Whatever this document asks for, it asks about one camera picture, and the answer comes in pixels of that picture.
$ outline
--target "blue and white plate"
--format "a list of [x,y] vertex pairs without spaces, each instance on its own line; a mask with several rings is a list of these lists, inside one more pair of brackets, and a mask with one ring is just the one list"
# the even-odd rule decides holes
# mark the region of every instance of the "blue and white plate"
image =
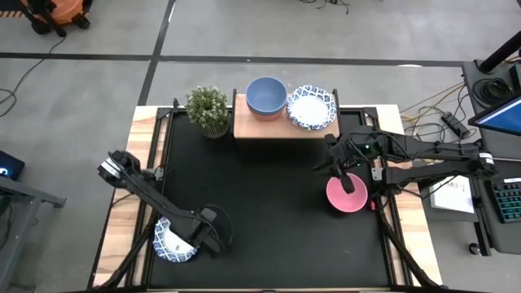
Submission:
[[154,229],[154,250],[157,255],[165,260],[172,262],[183,262],[189,260],[197,253],[197,248],[179,238],[170,231],[169,219],[162,216]]
[[332,94],[314,85],[302,85],[287,99],[287,116],[297,126],[319,130],[336,119],[336,103]]

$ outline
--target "pink plate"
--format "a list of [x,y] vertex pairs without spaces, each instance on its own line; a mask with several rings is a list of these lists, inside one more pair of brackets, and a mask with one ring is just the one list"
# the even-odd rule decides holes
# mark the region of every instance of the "pink plate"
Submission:
[[347,173],[351,178],[355,190],[348,194],[342,188],[340,179],[332,177],[327,182],[326,193],[329,202],[341,212],[359,211],[367,202],[366,184],[355,174]]

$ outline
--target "wooden shelf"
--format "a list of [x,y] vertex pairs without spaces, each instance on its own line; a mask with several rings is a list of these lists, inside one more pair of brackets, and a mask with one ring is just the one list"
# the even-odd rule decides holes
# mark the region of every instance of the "wooden shelf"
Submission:
[[338,119],[332,125],[320,130],[306,130],[291,123],[287,118],[286,108],[282,116],[273,121],[260,121],[254,117],[246,104],[246,95],[235,96],[234,136],[240,138],[324,138],[332,133],[339,136]]

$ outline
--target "blue bowl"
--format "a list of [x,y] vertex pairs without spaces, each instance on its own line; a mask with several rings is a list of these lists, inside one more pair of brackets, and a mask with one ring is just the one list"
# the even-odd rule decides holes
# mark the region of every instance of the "blue bowl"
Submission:
[[261,116],[278,114],[284,109],[286,101],[286,87],[272,77],[257,78],[246,88],[247,106]]

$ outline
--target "green plant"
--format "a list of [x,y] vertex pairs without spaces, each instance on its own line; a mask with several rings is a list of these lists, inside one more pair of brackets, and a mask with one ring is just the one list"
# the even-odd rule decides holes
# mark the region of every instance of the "green plant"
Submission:
[[217,87],[198,86],[186,95],[186,110],[193,123],[203,128],[228,122],[226,94]]

